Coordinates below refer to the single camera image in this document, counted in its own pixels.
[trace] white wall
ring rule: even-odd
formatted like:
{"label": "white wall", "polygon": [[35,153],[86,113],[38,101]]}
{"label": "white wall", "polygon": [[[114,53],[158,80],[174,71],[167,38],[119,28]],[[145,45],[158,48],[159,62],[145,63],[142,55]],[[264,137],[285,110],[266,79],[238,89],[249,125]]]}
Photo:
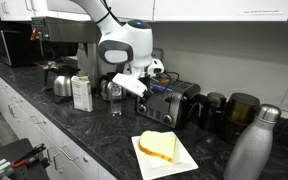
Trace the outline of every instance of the white wall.
{"label": "white wall", "polygon": [[168,71],[201,86],[201,94],[248,93],[279,106],[288,89],[286,23],[155,23],[154,47]]}

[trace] white carton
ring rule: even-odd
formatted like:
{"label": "white carton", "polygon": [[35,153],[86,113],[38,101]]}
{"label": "white carton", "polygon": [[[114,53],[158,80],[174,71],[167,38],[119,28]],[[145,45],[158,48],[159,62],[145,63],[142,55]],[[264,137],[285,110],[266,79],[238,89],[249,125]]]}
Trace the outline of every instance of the white carton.
{"label": "white carton", "polygon": [[91,112],[93,110],[92,94],[91,83],[88,77],[73,76],[71,81],[75,109]]}

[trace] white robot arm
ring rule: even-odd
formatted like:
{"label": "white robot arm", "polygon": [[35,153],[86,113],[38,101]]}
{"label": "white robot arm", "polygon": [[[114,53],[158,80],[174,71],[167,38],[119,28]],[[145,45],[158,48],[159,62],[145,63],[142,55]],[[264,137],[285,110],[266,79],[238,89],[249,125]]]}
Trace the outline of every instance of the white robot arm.
{"label": "white robot arm", "polygon": [[120,25],[101,0],[70,1],[81,6],[100,28],[102,37],[98,54],[101,59],[109,64],[127,64],[124,74],[117,74],[113,82],[143,97],[147,87],[138,78],[164,72],[161,61],[151,57],[153,35],[150,26],[139,20]]}

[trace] dark granite countertop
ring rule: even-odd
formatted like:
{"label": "dark granite countertop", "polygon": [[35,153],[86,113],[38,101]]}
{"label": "dark granite countertop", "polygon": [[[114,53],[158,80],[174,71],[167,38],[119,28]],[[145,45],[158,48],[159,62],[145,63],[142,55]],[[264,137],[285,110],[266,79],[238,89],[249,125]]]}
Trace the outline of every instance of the dark granite countertop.
{"label": "dark granite countertop", "polygon": [[[38,66],[11,68],[0,62],[0,77],[117,179],[142,179],[131,137],[145,130],[174,131],[199,166],[161,179],[222,178],[233,146],[192,122],[183,130],[173,130],[136,114],[132,98],[123,102],[122,115],[115,117],[109,103],[95,96],[90,113],[74,109],[73,102],[54,104],[40,91],[44,77]],[[260,179],[288,179],[288,128],[279,143],[273,144]]]}

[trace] coffee maker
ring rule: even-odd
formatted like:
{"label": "coffee maker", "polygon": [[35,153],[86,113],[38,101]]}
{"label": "coffee maker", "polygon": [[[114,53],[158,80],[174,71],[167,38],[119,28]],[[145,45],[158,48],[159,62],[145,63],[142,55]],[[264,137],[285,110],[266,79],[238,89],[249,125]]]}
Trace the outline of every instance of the coffee maker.
{"label": "coffee maker", "polygon": [[[72,99],[71,95],[61,96],[55,93],[54,87],[50,90],[52,86],[47,85],[49,81],[54,84],[62,70],[66,74],[68,72],[70,77],[77,73],[79,76],[88,76],[91,84],[96,87],[97,32],[97,26],[93,22],[32,17],[31,40],[40,42],[41,53],[45,59],[42,65],[46,84],[43,92],[53,102],[61,103]],[[48,78],[48,72],[52,72],[55,78]]]}

